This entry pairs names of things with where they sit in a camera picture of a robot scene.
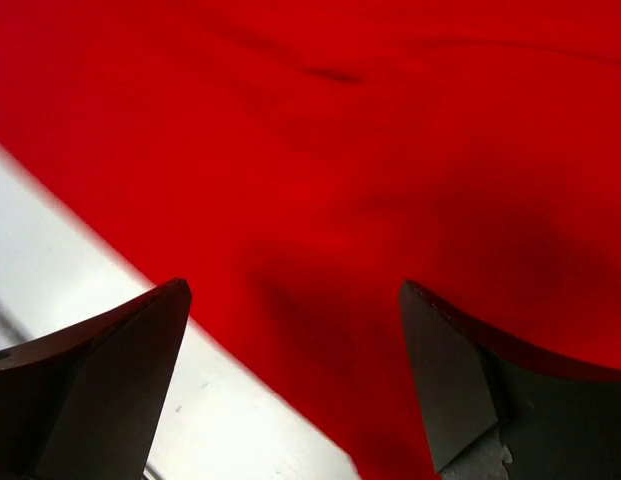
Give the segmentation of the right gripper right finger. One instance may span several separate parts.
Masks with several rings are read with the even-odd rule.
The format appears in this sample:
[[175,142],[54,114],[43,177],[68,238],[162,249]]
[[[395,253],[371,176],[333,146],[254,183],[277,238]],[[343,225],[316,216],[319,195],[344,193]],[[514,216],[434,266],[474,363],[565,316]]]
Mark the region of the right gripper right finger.
[[621,479],[621,369],[539,347],[415,282],[399,293],[442,479]]

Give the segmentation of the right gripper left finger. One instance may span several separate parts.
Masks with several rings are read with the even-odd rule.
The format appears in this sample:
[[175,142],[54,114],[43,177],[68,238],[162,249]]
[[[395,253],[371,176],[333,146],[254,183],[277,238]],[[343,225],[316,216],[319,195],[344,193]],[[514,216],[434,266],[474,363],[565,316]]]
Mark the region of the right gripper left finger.
[[192,301],[173,279],[0,350],[0,479],[140,479]]

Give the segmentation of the red t shirt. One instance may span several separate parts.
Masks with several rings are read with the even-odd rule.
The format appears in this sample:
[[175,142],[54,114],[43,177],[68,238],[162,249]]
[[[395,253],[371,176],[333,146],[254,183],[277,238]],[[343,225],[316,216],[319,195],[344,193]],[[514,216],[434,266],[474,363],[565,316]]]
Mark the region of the red t shirt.
[[621,1],[0,1],[0,144],[366,479],[406,279],[621,368]]

